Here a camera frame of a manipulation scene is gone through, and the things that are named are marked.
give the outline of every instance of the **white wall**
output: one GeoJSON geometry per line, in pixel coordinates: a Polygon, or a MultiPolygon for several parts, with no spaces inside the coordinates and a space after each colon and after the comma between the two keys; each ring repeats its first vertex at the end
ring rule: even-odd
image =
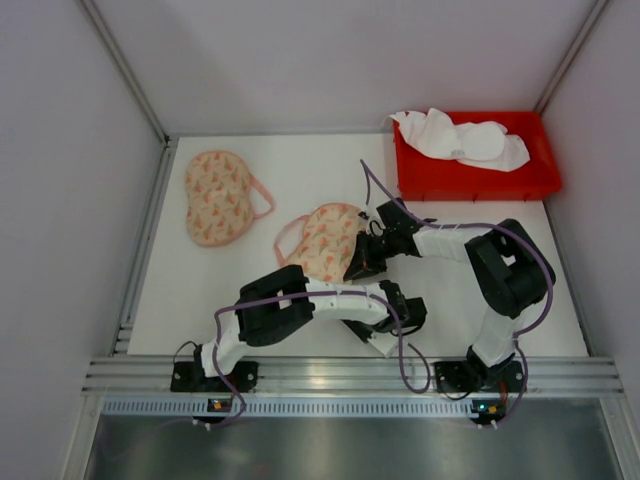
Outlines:
{"type": "Polygon", "coordinates": [[[0,9],[0,478],[55,478],[159,145],[71,0],[0,9]]]}
{"type": "Polygon", "coordinates": [[[565,180],[551,213],[599,353],[640,421],[640,2],[616,0],[544,117],[565,180]]]}
{"type": "Polygon", "coordinates": [[[96,0],[170,133],[531,109],[593,0],[96,0]]]}

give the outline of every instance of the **gray floor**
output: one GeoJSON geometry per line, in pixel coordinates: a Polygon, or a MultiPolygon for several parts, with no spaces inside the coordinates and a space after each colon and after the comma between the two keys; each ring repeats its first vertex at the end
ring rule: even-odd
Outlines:
{"type": "Polygon", "coordinates": [[[103,417],[88,479],[616,479],[597,402],[523,403],[503,429],[464,420],[245,419],[207,433],[166,418],[103,417]]]}

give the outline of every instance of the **floral eye mask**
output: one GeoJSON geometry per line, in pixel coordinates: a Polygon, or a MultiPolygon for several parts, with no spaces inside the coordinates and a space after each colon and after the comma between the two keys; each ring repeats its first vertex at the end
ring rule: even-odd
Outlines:
{"type": "Polygon", "coordinates": [[[189,196],[187,230],[202,247],[232,242],[249,229],[254,219],[275,209],[271,194],[232,152],[214,150],[195,157],[187,167],[185,187],[189,196]],[[252,187],[269,203],[267,212],[253,211],[249,198],[252,187]]]}
{"type": "Polygon", "coordinates": [[[366,223],[358,216],[360,209],[346,203],[328,203],[289,222],[276,237],[274,250],[278,264],[301,265],[305,275],[324,282],[342,282],[351,264],[358,232],[366,223]],[[279,243],[299,222],[302,240],[286,258],[279,243]]]}

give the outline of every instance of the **elastic strap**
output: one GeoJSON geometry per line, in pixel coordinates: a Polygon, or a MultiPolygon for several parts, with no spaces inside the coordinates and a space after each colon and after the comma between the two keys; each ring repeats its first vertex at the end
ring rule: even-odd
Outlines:
{"type": "Polygon", "coordinates": [[[280,233],[278,233],[278,235],[276,236],[276,241],[273,242],[273,251],[276,252],[276,260],[278,261],[279,266],[284,267],[285,260],[284,260],[284,256],[282,255],[282,252],[280,251],[280,247],[278,246],[278,244],[282,241],[284,236],[291,231],[291,229],[295,226],[296,223],[302,222],[302,221],[306,222],[309,219],[309,216],[310,215],[302,215],[301,217],[298,217],[295,220],[291,220],[284,227],[282,227],[282,230],[280,230],[280,233]]]}
{"type": "Polygon", "coordinates": [[[267,210],[264,213],[256,213],[254,215],[254,218],[257,220],[259,218],[262,217],[266,217],[267,215],[269,215],[271,212],[273,212],[276,208],[276,202],[273,199],[273,197],[271,196],[271,194],[269,193],[269,191],[264,188],[264,185],[262,185],[258,179],[256,177],[254,177],[253,175],[251,175],[251,186],[253,188],[256,189],[256,191],[262,195],[264,197],[264,199],[267,201],[267,203],[269,204],[269,210],[267,210]]]}

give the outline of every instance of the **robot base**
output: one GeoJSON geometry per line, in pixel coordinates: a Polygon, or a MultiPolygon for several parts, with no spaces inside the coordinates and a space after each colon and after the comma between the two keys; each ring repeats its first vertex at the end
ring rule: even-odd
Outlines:
{"type": "MultiPolygon", "coordinates": [[[[240,393],[250,392],[258,383],[258,363],[238,362],[227,378],[240,393]]],[[[226,393],[230,391],[219,377],[205,377],[202,365],[197,360],[175,364],[170,390],[189,393],[226,393]]]]}
{"type": "Polygon", "coordinates": [[[524,381],[520,362],[510,360],[489,376],[481,378],[469,368],[467,360],[437,362],[435,365],[436,386],[446,394],[457,393],[507,393],[519,392],[524,381]]]}

